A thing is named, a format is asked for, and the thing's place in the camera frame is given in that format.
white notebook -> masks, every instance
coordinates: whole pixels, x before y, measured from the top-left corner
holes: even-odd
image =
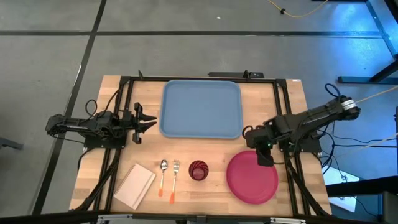
[[[135,210],[154,179],[154,173],[139,164],[135,164],[131,167],[113,197]]]

plastic tray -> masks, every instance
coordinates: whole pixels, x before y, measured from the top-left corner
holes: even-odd
[[[237,138],[243,129],[241,90],[231,81],[169,81],[159,126],[171,138]]]

